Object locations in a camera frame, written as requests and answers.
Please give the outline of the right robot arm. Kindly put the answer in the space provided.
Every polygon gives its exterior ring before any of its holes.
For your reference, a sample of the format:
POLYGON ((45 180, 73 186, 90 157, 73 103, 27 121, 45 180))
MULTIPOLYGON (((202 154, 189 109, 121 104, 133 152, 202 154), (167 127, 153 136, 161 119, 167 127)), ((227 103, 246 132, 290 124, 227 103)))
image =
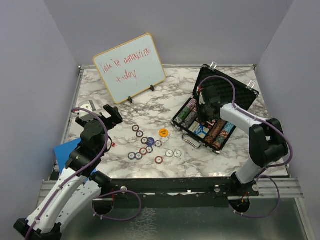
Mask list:
POLYGON ((240 196, 258 174, 289 153, 282 126, 275 118, 258 118, 250 114, 235 103, 234 97, 232 102, 223 102, 214 86, 198 87, 197 96, 201 113, 231 123, 249 137, 249 159, 232 174, 229 184, 230 191, 240 196))

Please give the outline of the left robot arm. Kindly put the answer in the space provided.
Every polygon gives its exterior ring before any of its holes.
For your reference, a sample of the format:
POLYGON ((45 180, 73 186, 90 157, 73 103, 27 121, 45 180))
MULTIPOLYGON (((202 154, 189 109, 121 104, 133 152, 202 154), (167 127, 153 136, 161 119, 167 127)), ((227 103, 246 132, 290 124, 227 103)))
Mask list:
POLYGON ((80 143, 71 152, 54 187, 27 218, 20 218, 14 228, 26 240, 59 240, 71 220, 95 197, 106 197, 111 179, 95 171, 102 156, 110 150, 108 131, 122 123, 117 107, 105 105, 109 113, 92 113, 91 120, 77 118, 83 127, 80 143))

